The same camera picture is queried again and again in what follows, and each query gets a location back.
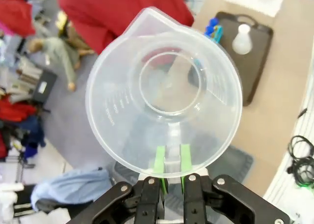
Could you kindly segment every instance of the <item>gray floor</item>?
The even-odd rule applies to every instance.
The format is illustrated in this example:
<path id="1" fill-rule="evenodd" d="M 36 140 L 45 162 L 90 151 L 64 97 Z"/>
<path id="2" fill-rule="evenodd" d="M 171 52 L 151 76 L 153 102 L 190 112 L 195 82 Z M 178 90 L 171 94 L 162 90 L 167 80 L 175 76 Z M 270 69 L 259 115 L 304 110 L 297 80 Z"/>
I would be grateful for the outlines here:
<path id="1" fill-rule="evenodd" d="M 46 15 L 52 18 L 49 28 L 56 33 L 54 21 L 59 10 L 56 0 L 45 0 L 43 6 Z M 105 166 L 113 161 L 95 139 L 85 110 L 86 82 L 96 58 L 94 55 L 82 59 L 81 68 L 77 71 L 76 92 L 67 90 L 62 68 L 50 67 L 58 75 L 58 79 L 45 105 L 51 113 L 44 115 L 44 130 L 46 138 L 75 168 Z M 42 55 L 37 56 L 36 60 L 44 63 Z"/>

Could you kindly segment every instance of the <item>gray clothing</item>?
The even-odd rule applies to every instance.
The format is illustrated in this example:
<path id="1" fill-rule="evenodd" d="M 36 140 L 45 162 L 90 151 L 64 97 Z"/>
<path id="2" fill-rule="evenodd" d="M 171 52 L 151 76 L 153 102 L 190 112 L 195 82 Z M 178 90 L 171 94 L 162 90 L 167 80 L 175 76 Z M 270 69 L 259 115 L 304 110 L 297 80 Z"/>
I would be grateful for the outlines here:
<path id="1" fill-rule="evenodd" d="M 76 82 L 74 65 L 79 62 L 79 53 L 77 50 L 70 47 L 58 37 L 44 39 L 42 50 L 48 54 L 55 65 L 63 66 L 68 83 Z"/>

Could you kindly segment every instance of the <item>white bottle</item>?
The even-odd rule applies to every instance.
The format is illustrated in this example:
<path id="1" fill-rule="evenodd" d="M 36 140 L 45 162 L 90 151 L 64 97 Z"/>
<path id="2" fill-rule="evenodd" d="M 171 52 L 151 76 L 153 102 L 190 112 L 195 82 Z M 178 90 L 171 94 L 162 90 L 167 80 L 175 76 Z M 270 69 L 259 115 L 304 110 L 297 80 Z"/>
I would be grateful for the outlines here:
<path id="1" fill-rule="evenodd" d="M 238 34 L 232 42 L 232 48 L 239 55 L 246 55 L 252 50 L 250 30 L 251 27 L 247 24 L 241 24 L 238 28 Z"/>

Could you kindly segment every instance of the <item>green tape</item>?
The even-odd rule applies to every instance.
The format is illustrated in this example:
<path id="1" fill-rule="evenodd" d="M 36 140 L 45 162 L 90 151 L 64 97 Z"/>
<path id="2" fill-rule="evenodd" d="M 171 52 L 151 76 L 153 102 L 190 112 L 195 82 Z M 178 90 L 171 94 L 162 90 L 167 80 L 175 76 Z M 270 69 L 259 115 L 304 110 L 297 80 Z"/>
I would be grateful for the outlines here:
<path id="1" fill-rule="evenodd" d="M 164 172 L 164 158 L 166 153 L 165 146 L 158 146 L 156 150 L 155 163 L 154 163 L 154 172 L 163 173 Z M 161 178 L 162 191 L 164 194 L 167 193 L 166 183 L 163 178 Z"/>
<path id="2" fill-rule="evenodd" d="M 192 169 L 190 144 L 181 144 L 181 171 L 190 171 Z M 184 177 L 181 177 L 182 192 L 184 192 Z"/>

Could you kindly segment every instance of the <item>black cable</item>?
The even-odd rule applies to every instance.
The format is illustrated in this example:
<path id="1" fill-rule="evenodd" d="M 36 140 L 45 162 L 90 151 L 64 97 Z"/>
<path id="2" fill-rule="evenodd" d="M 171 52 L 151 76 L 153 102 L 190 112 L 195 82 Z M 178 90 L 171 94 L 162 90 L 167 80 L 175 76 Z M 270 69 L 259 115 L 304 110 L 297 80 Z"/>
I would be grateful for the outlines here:
<path id="1" fill-rule="evenodd" d="M 309 146 L 309 154 L 303 157 L 296 157 L 294 149 L 300 142 L 305 142 Z M 304 136 L 294 136 L 288 144 L 288 152 L 292 157 L 292 165 L 287 168 L 287 173 L 292 174 L 295 183 L 304 187 L 314 183 L 314 145 Z"/>

